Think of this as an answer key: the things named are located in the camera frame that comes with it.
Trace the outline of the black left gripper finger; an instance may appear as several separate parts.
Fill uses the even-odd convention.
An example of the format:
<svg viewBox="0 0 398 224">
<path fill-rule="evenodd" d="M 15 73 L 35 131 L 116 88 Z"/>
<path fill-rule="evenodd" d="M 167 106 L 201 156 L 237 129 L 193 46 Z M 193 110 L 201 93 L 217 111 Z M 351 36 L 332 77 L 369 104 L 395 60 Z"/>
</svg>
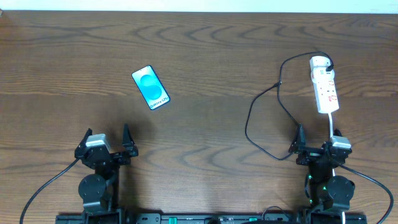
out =
<svg viewBox="0 0 398 224">
<path fill-rule="evenodd" d="M 131 133 L 129 131 L 129 126 L 127 123 L 125 123 L 124 127 L 123 127 L 122 145 L 126 150 L 135 150 L 135 147 L 136 147 L 136 145 L 131 137 Z"/>
<path fill-rule="evenodd" d="M 92 135 L 92 129 L 88 128 L 88 130 L 86 131 L 83 139 L 81 140 L 81 148 L 86 147 L 86 142 L 88 140 L 88 137 Z"/>
</svg>

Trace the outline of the blue Galaxy smartphone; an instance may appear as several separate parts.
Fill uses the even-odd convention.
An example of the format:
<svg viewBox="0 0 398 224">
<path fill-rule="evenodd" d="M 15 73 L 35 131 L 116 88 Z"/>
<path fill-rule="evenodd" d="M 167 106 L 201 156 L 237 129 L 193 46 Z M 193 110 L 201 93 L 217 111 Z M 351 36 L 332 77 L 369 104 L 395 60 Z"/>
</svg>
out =
<svg viewBox="0 0 398 224">
<path fill-rule="evenodd" d="M 131 77 L 150 110 L 156 110 L 170 102 L 170 96 L 158 78 L 153 66 L 147 65 L 131 73 Z"/>
</svg>

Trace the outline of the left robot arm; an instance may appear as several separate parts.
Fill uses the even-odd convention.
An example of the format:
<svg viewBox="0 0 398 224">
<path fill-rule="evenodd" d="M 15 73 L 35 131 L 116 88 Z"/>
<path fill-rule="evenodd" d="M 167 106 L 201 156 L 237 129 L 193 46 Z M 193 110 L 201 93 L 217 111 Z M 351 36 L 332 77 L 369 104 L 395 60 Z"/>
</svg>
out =
<svg viewBox="0 0 398 224">
<path fill-rule="evenodd" d="M 83 200 L 83 223 L 134 223 L 134 215 L 119 206 L 119 169 L 129 165 L 131 158 L 139 155 L 138 148 L 124 125 L 121 152 L 110 152 L 105 134 L 87 130 L 75 149 L 75 158 L 93 169 L 84 177 L 78 193 Z"/>
</svg>

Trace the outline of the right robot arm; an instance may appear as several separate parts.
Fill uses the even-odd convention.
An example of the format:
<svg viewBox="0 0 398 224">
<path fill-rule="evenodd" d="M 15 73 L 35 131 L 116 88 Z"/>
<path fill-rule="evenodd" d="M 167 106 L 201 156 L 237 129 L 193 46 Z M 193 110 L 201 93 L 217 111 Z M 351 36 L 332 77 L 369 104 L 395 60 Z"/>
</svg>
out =
<svg viewBox="0 0 398 224">
<path fill-rule="evenodd" d="M 289 152 L 297 155 L 296 164 L 308 167 L 304 191 L 310 206 L 299 210 L 295 219 L 300 223 L 345 223 L 355 184 L 336 175 L 335 169 L 352 153 L 348 138 L 336 129 L 321 147 L 309 147 L 299 124 Z"/>
</svg>

